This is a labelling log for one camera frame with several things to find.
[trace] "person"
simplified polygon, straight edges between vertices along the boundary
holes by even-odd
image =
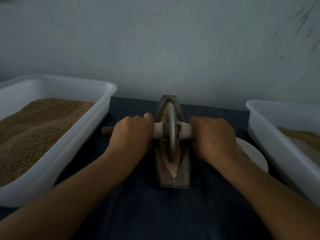
[[[222,118],[192,117],[192,147],[250,203],[274,239],[319,239],[320,211],[237,149],[235,132]],[[119,121],[106,151],[45,195],[0,222],[0,239],[70,239],[86,216],[134,170],[148,149],[154,121]]]

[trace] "white plastic bin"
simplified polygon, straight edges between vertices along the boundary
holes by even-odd
[[[0,120],[31,101],[90,101],[90,108],[25,174],[0,188],[0,206],[17,207],[49,190],[78,149],[107,115],[113,83],[53,75],[30,75],[0,83]]]
[[[320,106],[250,100],[248,133],[286,184],[320,208],[320,168],[276,127],[320,135]]]

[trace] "hand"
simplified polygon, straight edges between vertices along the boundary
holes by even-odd
[[[193,149],[216,169],[223,165],[224,159],[239,154],[235,131],[226,120],[193,116],[190,124],[195,135]]]
[[[153,117],[125,117],[113,130],[105,154],[124,178],[127,177],[146,154],[154,129]]]

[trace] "person's left hand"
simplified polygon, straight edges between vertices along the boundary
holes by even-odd
[[[113,130],[105,155],[123,177],[127,177],[146,154],[154,129],[153,117],[125,117]]]

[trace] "dark blue tablecloth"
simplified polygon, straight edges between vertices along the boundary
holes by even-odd
[[[58,178],[70,177],[108,147],[102,126],[126,116],[156,113],[158,102],[112,97],[109,114]],[[193,115],[225,118],[236,136],[254,144],[247,133],[248,111],[181,105],[186,121]],[[269,173],[281,180],[269,164]],[[0,219],[14,209],[0,208]],[[152,147],[133,173],[87,217],[74,239],[271,239],[246,199],[213,167],[191,155],[190,189],[159,187]]]

